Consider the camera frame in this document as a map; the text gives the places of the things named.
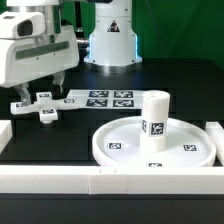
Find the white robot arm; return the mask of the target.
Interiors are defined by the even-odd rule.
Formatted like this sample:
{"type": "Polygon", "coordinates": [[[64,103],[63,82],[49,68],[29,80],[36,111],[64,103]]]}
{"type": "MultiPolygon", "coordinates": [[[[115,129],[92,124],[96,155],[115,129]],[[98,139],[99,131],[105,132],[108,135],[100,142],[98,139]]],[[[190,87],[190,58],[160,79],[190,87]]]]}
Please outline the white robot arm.
{"type": "Polygon", "coordinates": [[[65,71],[79,63],[78,38],[61,23],[63,2],[95,5],[95,29],[85,62],[105,72],[125,71],[142,61],[132,30],[132,0],[6,0],[0,14],[0,87],[15,88],[31,104],[28,83],[52,75],[63,84],[65,71]]]}

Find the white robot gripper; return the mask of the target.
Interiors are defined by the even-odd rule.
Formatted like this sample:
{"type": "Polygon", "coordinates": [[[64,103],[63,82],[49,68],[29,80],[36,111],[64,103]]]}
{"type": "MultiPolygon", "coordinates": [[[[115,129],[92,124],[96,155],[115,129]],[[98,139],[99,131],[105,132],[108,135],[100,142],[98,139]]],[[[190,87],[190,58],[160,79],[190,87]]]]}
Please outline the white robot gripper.
{"type": "Polygon", "coordinates": [[[37,45],[34,38],[0,39],[0,87],[13,87],[24,106],[31,104],[29,82],[54,74],[53,91],[63,93],[64,70],[79,62],[78,45],[71,25],[63,26],[54,43],[37,45]]]}

